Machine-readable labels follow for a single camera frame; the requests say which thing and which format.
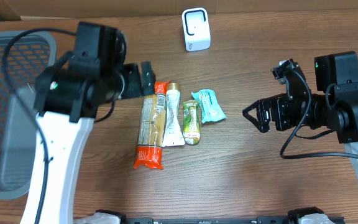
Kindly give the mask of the orange pasta package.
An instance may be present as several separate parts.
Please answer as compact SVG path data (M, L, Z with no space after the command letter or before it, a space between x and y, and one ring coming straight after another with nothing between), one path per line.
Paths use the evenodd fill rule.
M155 93L144 98L134 168L163 169L162 141L166 119L166 93L171 81L156 82Z

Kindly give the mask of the teal wet wipes packet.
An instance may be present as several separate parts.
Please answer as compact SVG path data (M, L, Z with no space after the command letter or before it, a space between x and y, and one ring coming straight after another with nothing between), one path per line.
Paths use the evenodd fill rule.
M227 116L224 114L220 107L216 94L211 89L202 89L196 93L191 93L192 97L200 103L202 112L202 123L218 122L226 119Z

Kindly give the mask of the white tube gold cap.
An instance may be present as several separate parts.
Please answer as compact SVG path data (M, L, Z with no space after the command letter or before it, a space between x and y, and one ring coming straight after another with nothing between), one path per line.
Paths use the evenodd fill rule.
M166 125L162 146L183 146L185 140L178 120L178 109L180 105L180 86L177 83L169 83L166 92Z

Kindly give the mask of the green snack packet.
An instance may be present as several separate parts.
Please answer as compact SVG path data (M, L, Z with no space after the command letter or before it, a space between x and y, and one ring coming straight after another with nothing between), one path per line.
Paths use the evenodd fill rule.
M183 137L189 145L196 145L200 141L199 107L200 104L196 100L189 100L183 103Z

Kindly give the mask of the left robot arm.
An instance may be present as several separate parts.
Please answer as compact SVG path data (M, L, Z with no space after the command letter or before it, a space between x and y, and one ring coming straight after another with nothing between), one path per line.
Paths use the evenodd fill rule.
M100 105L154 92L149 62L126 64L116 28L81 22L75 46L35 81L37 140L22 223L73 223L80 161Z

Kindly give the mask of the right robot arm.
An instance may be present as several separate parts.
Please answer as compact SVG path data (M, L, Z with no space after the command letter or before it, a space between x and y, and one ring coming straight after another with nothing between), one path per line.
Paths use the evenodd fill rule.
M262 98L243 109L243 116L261 133L273 121L278 131L292 129L279 155L282 159L346 157L358 180L358 57L354 51L323 55L314 59L318 93L313 94L298 62L283 60L272 69L274 78L286 92ZM312 152L286 155L285 149L302 127L326 127L315 139L336 133L344 152Z

